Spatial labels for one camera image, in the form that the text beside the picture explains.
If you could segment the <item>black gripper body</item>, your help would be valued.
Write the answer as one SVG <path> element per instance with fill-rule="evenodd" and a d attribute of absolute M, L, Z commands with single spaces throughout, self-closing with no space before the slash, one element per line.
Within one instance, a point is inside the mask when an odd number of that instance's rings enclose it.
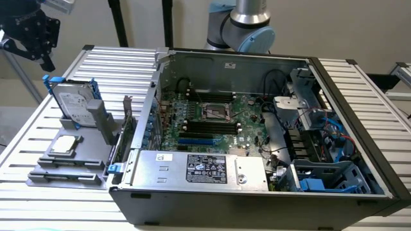
<path fill-rule="evenodd" d="M 31 53 L 33 47 L 47 47 L 47 16 L 43 0 L 3 0 L 0 2 L 0 29 L 19 49 Z"/>

